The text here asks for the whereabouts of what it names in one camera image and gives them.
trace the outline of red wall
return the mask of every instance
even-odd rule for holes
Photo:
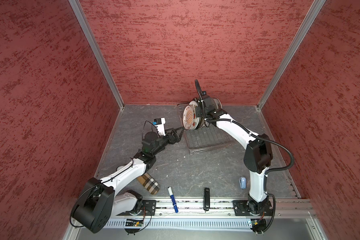
[[[327,0],[263,113],[328,237],[360,239],[360,1]]]
[[[82,0],[125,103],[255,105],[312,0]]]
[[[0,239],[62,238],[117,112],[67,0],[0,1]]]

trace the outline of plaid fabric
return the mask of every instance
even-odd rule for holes
[[[155,195],[160,190],[160,185],[148,173],[141,176],[145,182],[142,184],[145,189],[152,195]]]

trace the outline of blue marker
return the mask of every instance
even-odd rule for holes
[[[168,188],[168,192],[169,192],[169,195],[170,195],[170,197],[171,197],[171,199],[172,199],[173,208],[175,209],[175,212],[178,213],[179,210],[177,210],[177,205],[176,205],[175,197],[173,196],[173,192],[172,192],[172,188],[171,188],[171,187]]]

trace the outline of wire rack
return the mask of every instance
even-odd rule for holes
[[[187,105],[188,103],[180,103],[177,105],[181,123],[183,111]],[[190,154],[228,147],[235,142],[233,137],[213,125],[197,130],[185,131],[183,135]]]

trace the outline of black mounting plate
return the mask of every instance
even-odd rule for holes
[[[155,211],[156,211],[156,200],[144,200],[143,199],[143,207],[145,207],[145,209],[150,210],[150,212],[152,213],[152,216],[155,215]],[[121,214],[119,214],[118,216],[142,216],[144,213],[144,211],[142,210],[138,210],[137,214],[135,210],[129,211],[129,212],[122,212]]]
[[[233,200],[233,210],[235,211],[235,216],[251,216],[254,217],[247,209],[247,202],[248,200]],[[268,201],[266,206],[264,207],[264,216],[272,216],[273,208],[271,205],[271,202]]]

